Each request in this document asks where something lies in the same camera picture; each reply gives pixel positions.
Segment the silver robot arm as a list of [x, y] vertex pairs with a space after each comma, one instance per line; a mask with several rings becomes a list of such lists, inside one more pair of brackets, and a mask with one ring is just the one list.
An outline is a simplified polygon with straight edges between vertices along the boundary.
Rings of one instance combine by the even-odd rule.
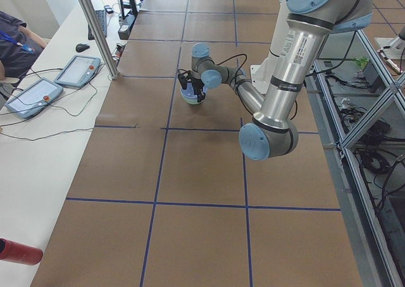
[[229, 85], [252, 112], [252, 121], [239, 132], [248, 158], [265, 160], [295, 149], [299, 136], [289, 114], [323, 39], [367, 27], [372, 6], [373, 0], [282, 0], [278, 20], [288, 28], [274, 33], [279, 53], [265, 95], [240, 69], [215, 64], [206, 44], [193, 46], [192, 80], [209, 89]]

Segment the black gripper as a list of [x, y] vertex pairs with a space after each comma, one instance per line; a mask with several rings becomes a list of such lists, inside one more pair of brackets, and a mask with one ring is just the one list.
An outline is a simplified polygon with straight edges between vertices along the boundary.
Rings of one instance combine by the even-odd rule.
[[197, 103], [201, 103], [206, 98], [206, 93], [204, 92], [204, 83], [201, 79], [192, 78], [191, 80], [192, 88], [194, 94], [197, 95]]

